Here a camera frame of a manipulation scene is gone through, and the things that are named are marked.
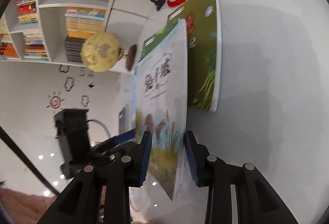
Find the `white bookshelf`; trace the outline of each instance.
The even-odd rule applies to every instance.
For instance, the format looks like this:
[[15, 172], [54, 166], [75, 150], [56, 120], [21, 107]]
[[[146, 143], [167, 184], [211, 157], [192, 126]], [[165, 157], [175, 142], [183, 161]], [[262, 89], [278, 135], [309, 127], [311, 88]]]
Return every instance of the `white bookshelf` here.
[[[87, 7], [106, 10], [104, 19], [104, 29], [106, 29], [113, 1], [114, 0], [110, 0], [109, 2], [100, 0], [36, 0], [38, 23], [20, 25], [17, 18], [17, 5], [15, 0], [11, 0], [4, 15], [10, 40], [17, 51], [19, 59], [5, 61], [41, 62], [83, 66], [79, 63], [70, 63], [67, 61], [64, 43], [66, 38], [66, 7]], [[25, 55], [23, 31], [25, 30], [39, 31], [41, 33], [49, 61], [28, 61], [23, 59]], [[124, 64], [125, 60], [121, 60], [111, 69], [111, 71], [129, 73]]]

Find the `globe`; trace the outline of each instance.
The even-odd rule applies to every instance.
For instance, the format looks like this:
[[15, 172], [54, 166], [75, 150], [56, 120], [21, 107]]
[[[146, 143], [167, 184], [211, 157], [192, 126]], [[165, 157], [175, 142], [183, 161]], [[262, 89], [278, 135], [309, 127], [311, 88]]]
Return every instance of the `globe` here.
[[121, 58], [123, 50], [118, 39], [106, 32], [91, 35], [82, 45], [82, 62], [91, 71], [105, 72]]

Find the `white floor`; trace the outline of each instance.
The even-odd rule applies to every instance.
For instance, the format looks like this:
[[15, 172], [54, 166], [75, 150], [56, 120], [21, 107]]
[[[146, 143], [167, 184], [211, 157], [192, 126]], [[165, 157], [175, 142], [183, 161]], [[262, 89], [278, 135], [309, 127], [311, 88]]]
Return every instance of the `white floor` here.
[[[156, 12], [147, 0], [119, 1], [115, 8], [150, 18], [139, 45], [172, 11]], [[227, 163], [254, 163], [300, 224], [316, 223], [329, 204], [329, 5], [326, 0], [220, 0], [220, 5], [218, 110], [188, 110], [187, 129]], [[169, 201], [151, 182], [131, 194], [144, 219], [204, 222], [207, 189], [194, 186], [187, 167], [178, 201]]]

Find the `red book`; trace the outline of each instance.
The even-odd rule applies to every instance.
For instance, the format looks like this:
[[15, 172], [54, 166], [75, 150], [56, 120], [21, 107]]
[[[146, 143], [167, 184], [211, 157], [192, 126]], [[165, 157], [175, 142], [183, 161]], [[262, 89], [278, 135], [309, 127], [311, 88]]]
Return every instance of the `red book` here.
[[37, 10], [36, 4], [34, 3], [30, 3], [30, 4], [24, 4], [22, 6], [19, 7], [19, 13], [23, 14], [23, 13], [31, 13], [31, 12], [35, 12]]

